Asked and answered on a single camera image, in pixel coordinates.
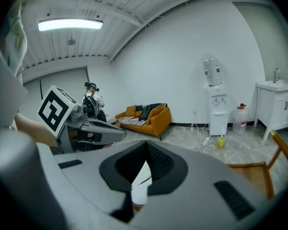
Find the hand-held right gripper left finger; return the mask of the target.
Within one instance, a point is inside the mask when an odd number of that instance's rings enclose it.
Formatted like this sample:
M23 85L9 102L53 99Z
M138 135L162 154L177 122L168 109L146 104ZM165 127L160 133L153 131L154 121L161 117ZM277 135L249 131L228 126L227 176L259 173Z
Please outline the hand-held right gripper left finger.
M124 222L112 213L123 209L127 194L112 190L100 174L102 161L144 144L134 141L88 152L53 155L38 143L41 165L56 203L63 213L66 230L143 230L145 225Z

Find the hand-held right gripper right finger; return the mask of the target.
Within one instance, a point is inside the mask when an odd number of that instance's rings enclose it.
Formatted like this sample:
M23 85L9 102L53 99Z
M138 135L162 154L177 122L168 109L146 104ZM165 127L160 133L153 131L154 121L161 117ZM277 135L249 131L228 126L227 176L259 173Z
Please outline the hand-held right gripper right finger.
M135 228L248 230L270 213L273 201L222 161L164 142L148 145L184 159L188 172L173 192L148 197L133 219Z

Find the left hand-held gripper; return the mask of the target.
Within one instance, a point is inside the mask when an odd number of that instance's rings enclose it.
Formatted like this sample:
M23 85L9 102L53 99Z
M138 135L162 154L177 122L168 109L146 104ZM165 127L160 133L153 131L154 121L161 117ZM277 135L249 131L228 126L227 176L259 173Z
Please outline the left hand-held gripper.
M56 138L59 148L65 153L75 152L72 148L68 127L78 129L78 143L106 145L122 141L126 131L106 122L88 118L87 108L79 104L63 89L51 85L42 99L37 117Z

